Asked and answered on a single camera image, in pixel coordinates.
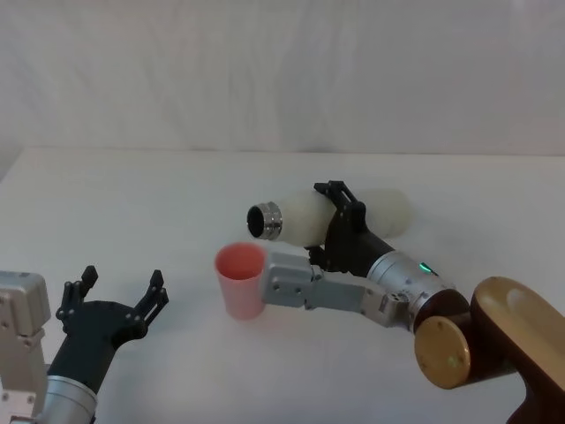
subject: white backdrop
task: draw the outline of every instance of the white backdrop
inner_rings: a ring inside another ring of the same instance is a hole
[[[562,155],[563,75],[562,0],[0,0],[3,144]]]

